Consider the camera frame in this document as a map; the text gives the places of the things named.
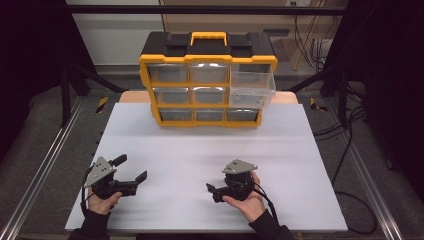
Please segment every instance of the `silver metal part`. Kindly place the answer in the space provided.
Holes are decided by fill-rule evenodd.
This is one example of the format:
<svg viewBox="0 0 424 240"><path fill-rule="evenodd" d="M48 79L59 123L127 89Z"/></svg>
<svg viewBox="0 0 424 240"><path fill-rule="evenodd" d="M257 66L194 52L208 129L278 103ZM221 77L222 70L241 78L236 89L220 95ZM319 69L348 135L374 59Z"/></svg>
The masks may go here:
<svg viewBox="0 0 424 240"><path fill-rule="evenodd" d="M90 174L87 177L87 181L84 183L84 187L88 188L91 185L95 184L97 181L103 179L110 173L115 171L113 167L104 159L103 157L99 157L96 163L93 166Z"/></svg>
<svg viewBox="0 0 424 240"><path fill-rule="evenodd" d="M244 173L249 172L252 170L258 169L258 166L255 166L253 164L250 164L248 162L244 162L239 159L233 160L230 164L225 166L224 170L222 170L223 173L228 174L237 174L237 173Z"/></svg>

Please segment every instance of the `yellow tape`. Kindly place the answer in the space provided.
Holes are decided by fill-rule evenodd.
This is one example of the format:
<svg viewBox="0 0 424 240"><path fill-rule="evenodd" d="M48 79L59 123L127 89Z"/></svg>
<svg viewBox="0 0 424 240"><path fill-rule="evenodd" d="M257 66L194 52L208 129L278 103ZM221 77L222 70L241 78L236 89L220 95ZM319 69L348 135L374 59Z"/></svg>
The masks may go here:
<svg viewBox="0 0 424 240"><path fill-rule="evenodd" d="M108 100L108 97L102 97L100 99L99 105L97 106L96 113L101 113L103 111L103 108L105 107L105 104Z"/></svg>

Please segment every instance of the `black curtain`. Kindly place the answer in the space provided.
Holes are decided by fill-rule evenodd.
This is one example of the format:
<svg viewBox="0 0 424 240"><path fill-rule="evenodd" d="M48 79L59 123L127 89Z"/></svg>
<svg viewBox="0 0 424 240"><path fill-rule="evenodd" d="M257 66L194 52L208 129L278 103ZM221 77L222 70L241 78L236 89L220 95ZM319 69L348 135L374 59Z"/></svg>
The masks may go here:
<svg viewBox="0 0 424 240"><path fill-rule="evenodd" d="M71 14L45 11L64 0L3 0L0 7L0 159L3 159L29 113L30 99L60 85L65 66L77 63L96 73ZM89 92L83 76L70 83L80 95Z"/></svg>
<svg viewBox="0 0 424 240"><path fill-rule="evenodd" d="M405 173L424 201L424 1L351 0L349 5L371 15L349 54L337 59L361 23L343 19L327 63L343 60L340 70L348 80L364 83L364 107L392 167ZM329 79L330 86L337 85L337 77Z"/></svg>

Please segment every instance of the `cable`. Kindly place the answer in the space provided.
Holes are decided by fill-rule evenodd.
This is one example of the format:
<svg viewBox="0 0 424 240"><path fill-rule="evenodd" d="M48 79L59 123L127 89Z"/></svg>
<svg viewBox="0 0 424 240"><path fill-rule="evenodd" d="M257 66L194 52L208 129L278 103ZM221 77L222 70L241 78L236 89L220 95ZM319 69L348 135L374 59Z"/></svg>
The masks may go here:
<svg viewBox="0 0 424 240"><path fill-rule="evenodd" d="M350 113L350 117L349 117L349 120L350 119L352 119L353 118L353 116L354 116L354 110ZM348 121L348 129L349 129L349 140L348 140L348 143L347 143L347 145L346 145L346 148L345 148L345 150L344 150L344 152L343 152L343 154L342 154L342 157L341 157L341 159L340 159L340 162L339 162L339 164L338 164L338 166L337 166L337 169L336 169L336 172L334 173L334 176L333 176L333 179L331 180L331 185L334 187L334 183L336 182L336 179L337 179L337 176L338 176L338 174L339 174L339 172L340 172L340 169L341 169L341 166L342 166L342 164L343 164L343 162L344 162L344 160L345 160L345 157L346 157L346 154L347 154L347 151L349 150L349 147L350 147L350 145L351 145L351 143L352 143L352 133L353 133L353 128L352 128L352 121ZM354 232L354 233L358 233L358 234L362 234L362 235L369 235L369 234L372 234L373 232L375 232L375 230L377 229L377 217L375 216L375 213L374 213L374 211L372 211L372 209L371 209L371 207L365 202L365 201L363 201L363 200L361 200L360 198L358 198L358 197L356 197L356 196L354 196L354 195L352 195L352 194L349 194L349 193L346 193L346 192L341 192L341 191L334 191L336 194L342 194L342 195L346 195L346 196L348 196L348 197L351 197L351 198L353 198L353 199L355 199L355 200L357 200L357 201L359 201L360 203L362 203L367 209L368 209L368 211L371 213L371 215L372 215L372 218L373 218L373 226L372 226L372 228L371 228L371 230L369 230L369 231L360 231L360 230L356 230L356 229L354 229L354 228L352 228L352 227L350 227L350 226L348 226L348 229L350 230L350 231L352 231L352 232Z"/></svg>
<svg viewBox="0 0 424 240"><path fill-rule="evenodd" d="M334 193L351 197L351 198L355 199L356 201L360 202L362 205L364 205L368 209L368 211L371 213L371 216L373 218L373 226L368 231L359 231L359 230L356 230L356 229L349 227L349 226L347 226L347 229L349 229L350 231L352 231L354 233L358 233L358 234L362 234L362 235L370 235L370 234L374 233L375 230L377 230L377 221L378 221L377 217L375 216L374 211L372 211L371 207L365 201L363 201L362 199L360 199L360 198L358 198L355 195L352 195L350 193L341 192L341 191L334 191Z"/></svg>
<svg viewBox="0 0 424 240"><path fill-rule="evenodd" d="M277 221L278 224L280 224L278 222L277 212L275 211L274 204L271 202L271 200L266 195L265 190L261 186L259 186L259 184L255 183L255 185L258 186L262 190L262 192L257 190L256 188L253 188L253 191L258 193L259 195L261 195L262 197L264 197L266 199L266 201L268 202L269 209L271 209L272 217L275 219L275 221Z"/></svg>

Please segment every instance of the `hand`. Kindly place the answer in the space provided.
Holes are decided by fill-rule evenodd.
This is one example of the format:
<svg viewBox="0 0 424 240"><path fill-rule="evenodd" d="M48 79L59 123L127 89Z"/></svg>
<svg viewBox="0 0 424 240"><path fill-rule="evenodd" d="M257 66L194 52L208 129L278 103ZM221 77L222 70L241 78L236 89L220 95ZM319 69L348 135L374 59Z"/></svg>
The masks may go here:
<svg viewBox="0 0 424 240"><path fill-rule="evenodd" d="M96 194L93 194L93 190L90 187L88 189L88 196L91 196L88 198L88 209L95 213L106 215L109 213L112 206L118 204L118 200L122 196L122 193L116 192L110 196L110 198L103 200L97 197Z"/></svg>
<svg viewBox="0 0 424 240"><path fill-rule="evenodd" d="M255 189L259 190L259 178L254 171L250 171ZM252 191L244 201L238 201L229 196L223 196L222 200L237 208L249 222L254 222L259 216L265 212L265 205L262 196Z"/></svg>

